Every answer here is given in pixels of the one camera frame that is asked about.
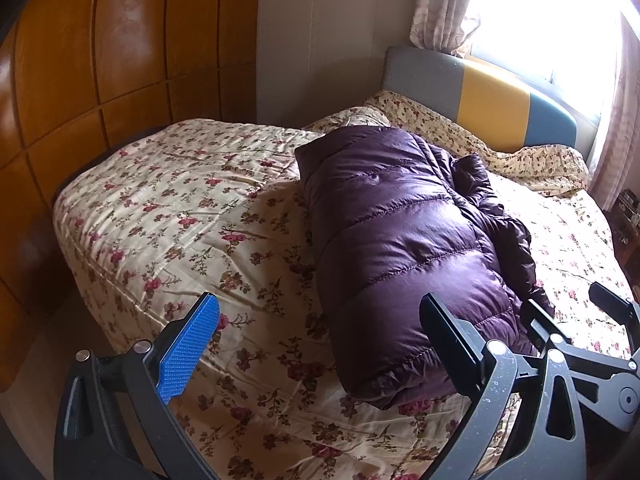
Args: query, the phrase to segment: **purple down jacket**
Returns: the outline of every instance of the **purple down jacket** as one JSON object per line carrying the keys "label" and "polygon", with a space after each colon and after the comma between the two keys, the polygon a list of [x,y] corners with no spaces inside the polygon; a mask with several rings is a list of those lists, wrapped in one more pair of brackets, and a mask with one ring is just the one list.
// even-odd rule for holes
{"label": "purple down jacket", "polygon": [[381,409],[454,391],[420,329],[434,292],[454,316],[529,354],[518,312],[535,285],[530,234],[504,215],[477,155],[395,128],[347,126],[296,150],[316,285],[345,391]]}

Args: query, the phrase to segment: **curtain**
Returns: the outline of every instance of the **curtain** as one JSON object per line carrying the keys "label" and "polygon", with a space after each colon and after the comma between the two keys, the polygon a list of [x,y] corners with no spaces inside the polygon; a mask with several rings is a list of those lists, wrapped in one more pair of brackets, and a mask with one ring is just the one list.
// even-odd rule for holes
{"label": "curtain", "polygon": [[418,0],[411,26],[411,42],[420,48],[463,57],[466,40],[479,20],[465,16],[470,0]]}
{"label": "curtain", "polygon": [[589,193],[603,210],[613,206],[634,155],[640,152],[640,40],[624,16],[620,16],[620,27],[617,83],[609,121],[603,114],[589,158]]}

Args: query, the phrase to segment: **window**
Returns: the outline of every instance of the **window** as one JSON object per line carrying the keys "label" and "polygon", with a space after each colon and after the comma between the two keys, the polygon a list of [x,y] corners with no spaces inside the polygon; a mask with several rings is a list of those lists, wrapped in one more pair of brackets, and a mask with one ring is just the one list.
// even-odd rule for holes
{"label": "window", "polygon": [[614,85],[619,0],[472,0],[471,54],[598,122]]}

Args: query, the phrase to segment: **bed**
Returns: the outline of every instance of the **bed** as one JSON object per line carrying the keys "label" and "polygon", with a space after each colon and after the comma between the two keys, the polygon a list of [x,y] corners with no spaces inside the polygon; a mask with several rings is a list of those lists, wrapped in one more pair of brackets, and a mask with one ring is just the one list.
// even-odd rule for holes
{"label": "bed", "polygon": [[[575,150],[496,152],[389,90],[304,130],[183,121],[77,177],[56,200],[54,225],[117,351],[155,337],[202,291],[217,295],[219,327],[171,407],[222,478],[417,480],[468,407],[453,395],[381,411],[348,396],[335,375],[293,151],[349,124],[397,126],[457,155],[479,153],[532,234],[558,322],[578,346],[628,356],[624,329],[588,300],[594,281],[631,293]],[[481,468],[495,463],[517,409],[514,396]]]}

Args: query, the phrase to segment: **textured blue pad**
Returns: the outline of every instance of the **textured blue pad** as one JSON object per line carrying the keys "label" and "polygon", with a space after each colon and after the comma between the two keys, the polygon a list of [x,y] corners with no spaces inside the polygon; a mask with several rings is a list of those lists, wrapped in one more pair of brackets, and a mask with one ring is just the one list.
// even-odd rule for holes
{"label": "textured blue pad", "polygon": [[158,393],[165,404],[184,391],[220,320],[220,306],[213,294],[201,296],[192,310],[194,312],[187,314],[190,318],[186,325],[160,361]]}

